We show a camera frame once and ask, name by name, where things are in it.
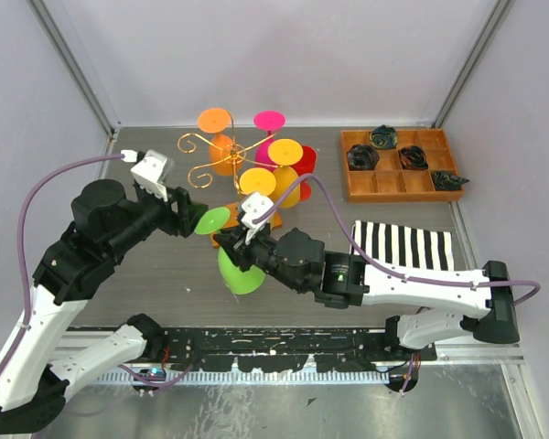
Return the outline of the yellow wine glass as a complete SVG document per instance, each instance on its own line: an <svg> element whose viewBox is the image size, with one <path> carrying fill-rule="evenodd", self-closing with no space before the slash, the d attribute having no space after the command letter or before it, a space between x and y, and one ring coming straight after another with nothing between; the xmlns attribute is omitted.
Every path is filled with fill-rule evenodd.
<svg viewBox="0 0 549 439"><path fill-rule="evenodd" d="M261 167L253 167L242 173L239 179L239 189L244 195L258 192L269 197L276 188L275 175Z"/></svg>
<svg viewBox="0 0 549 439"><path fill-rule="evenodd" d="M303 156L299 142L292 139L279 139L271 143L268 156L276 165L272 171L276 185L270 195L273 202L278 201L290 186L298 179L298 173L293 168Z"/></svg>

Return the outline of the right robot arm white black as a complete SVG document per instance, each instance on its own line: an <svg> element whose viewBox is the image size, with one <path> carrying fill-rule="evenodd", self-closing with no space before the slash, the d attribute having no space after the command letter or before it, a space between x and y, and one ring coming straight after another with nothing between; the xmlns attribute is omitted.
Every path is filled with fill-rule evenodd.
<svg viewBox="0 0 549 439"><path fill-rule="evenodd" d="M322 241L292 229L279 239L269 229L242 226L220 230L218 265L235 294L257 290L265 276L297 294L311 293L325 307L405 305L411 315L386 320L383 349L402 360L437 341L471 335L490 344L514 344L520 333L506 267L490 262L481 270L409 268L330 252Z"/></svg>

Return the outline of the orange plastic wine glass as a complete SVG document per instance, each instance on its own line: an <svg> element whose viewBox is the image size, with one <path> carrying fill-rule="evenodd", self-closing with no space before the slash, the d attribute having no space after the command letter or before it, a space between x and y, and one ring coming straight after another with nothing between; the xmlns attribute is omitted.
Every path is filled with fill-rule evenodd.
<svg viewBox="0 0 549 439"><path fill-rule="evenodd" d="M232 177L239 167L234 141L224 133L231 123L230 113L220 107L209 108L198 117L199 129L212 135L208 146L209 162L204 168L221 177Z"/></svg>

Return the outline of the red plastic wine glass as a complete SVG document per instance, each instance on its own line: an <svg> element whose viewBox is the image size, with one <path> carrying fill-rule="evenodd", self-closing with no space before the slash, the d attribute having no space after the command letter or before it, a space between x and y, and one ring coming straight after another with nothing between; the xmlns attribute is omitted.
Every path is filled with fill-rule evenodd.
<svg viewBox="0 0 549 439"><path fill-rule="evenodd" d="M302 145L303 155L301 159L295 164L295 170L301 177L304 174L312 174L316 168L318 154L308 145ZM300 184L300 201L306 201L311 196L311 186L304 180Z"/></svg>

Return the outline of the magenta plastic wine glass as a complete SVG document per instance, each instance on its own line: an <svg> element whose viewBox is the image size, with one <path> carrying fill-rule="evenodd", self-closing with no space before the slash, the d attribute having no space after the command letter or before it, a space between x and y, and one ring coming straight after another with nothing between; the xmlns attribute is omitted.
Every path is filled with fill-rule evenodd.
<svg viewBox="0 0 549 439"><path fill-rule="evenodd" d="M275 140L274 135L285 125L285 116L277 111L262 111L254 116L253 122L257 129L266 132L267 137L267 140L255 148L254 161L259 167L274 170L276 164L270 159L268 149Z"/></svg>

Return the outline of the green plastic wine glass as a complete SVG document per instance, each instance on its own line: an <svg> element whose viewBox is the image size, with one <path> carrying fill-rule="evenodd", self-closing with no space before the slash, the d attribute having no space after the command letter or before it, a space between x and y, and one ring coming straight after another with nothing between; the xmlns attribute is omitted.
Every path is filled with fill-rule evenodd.
<svg viewBox="0 0 549 439"><path fill-rule="evenodd" d="M215 240L215 234L219 231L238 225L234 218L235 213L233 205L210 209L201 217L195 232L198 235L208 235L212 247L218 251L218 267L225 285L233 294L245 295L256 291L264 283L266 274L256 266L243 272Z"/></svg>

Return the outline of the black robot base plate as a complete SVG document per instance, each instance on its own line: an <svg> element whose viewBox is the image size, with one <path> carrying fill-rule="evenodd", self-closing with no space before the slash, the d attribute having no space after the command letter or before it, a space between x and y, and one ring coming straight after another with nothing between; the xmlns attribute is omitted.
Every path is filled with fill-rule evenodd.
<svg viewBox="0 0 549 439"><path fill-rule="evenodd" d="M172 370L264 373L302 370L314 360L316 371L376 371L384 362L402 364L411 354L387 350L382 332L362 327L168 327L155 355L133 364L166 361Z"/></svg>

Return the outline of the gold wire wine glass rack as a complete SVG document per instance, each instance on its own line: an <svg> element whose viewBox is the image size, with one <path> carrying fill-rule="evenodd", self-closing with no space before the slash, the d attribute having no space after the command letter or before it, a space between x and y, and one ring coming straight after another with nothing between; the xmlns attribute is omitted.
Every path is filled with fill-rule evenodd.
<svg viewBox="0 0 549 439"><path fill-rule="evenodd" d="M263 164L251 159L251 152L270 145L277 132L284 126L285 117L276 111L259 112L254 125L266 132L266 137L250 146L237 140L236 127L231 113L220 107L203 111L197 120L198 131L186 133L177 140L177 149L191 155L199 148L197 141L207 150L209 162L193 166L188 172L188 183L198 189L212 185L215 177L229 177L239 198L257 192L270 196L277 181L276 165Z"/></svg>

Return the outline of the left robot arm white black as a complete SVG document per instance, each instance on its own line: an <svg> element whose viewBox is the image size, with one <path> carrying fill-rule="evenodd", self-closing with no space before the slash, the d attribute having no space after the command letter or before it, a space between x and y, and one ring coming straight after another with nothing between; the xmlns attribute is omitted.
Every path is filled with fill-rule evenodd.
<svg viewBox="0 0 549 439"><path fill-rule="evenodd" d="M101 179L72 200L73 220L33 274L26 333L0 374L0 435L36 433L105 371L133 359L154 362L164 354L164 329L138 314L79 354L51 357L70 323L130 250L155 230L187 238L209 209L182 187L168 189L167 198L141 188L135 192L131 201L120 182Z"/></svg>

